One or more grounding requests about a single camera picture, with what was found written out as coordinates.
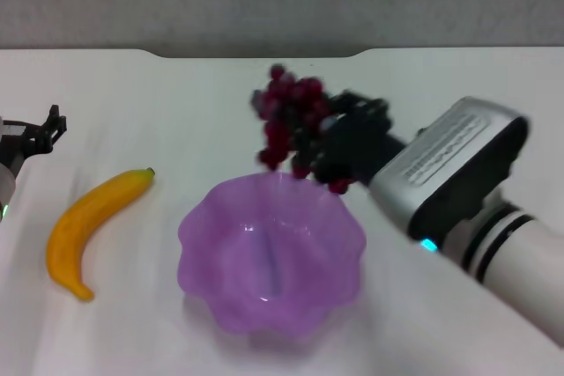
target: white table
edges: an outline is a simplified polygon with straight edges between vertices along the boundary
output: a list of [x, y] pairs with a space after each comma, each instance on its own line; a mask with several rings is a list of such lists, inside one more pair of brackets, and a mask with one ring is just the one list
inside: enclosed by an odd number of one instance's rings
[[[226, 335], [184, 298], [178, 224], [220, 181], [258, 171], [263, 141], [248, 99], [273, 62], [0, 52], [2, 116], [41, 123], [58, 104], [69, 126], [52, 154], [26, 162], [0, 225], [0, 374], [549, 374], [562, 358], [554, 345], [439, 255], [410, 245], [361, 188], [345, 201], [368, 234], [366, 294], [314, 339]], [[394, 132], [405, 139], [466, 95], [526, 112], [533, 132], [507, 194], [564, 232], [564, 48], [387, 49], [276, 62], [322, 77], [332, 92], [389, 99]], [[85, 280], [97, 297], [77, 302], [48, 278], [50, 230], [90, 188], [148, 166], [155, 186], [87, 247]]]

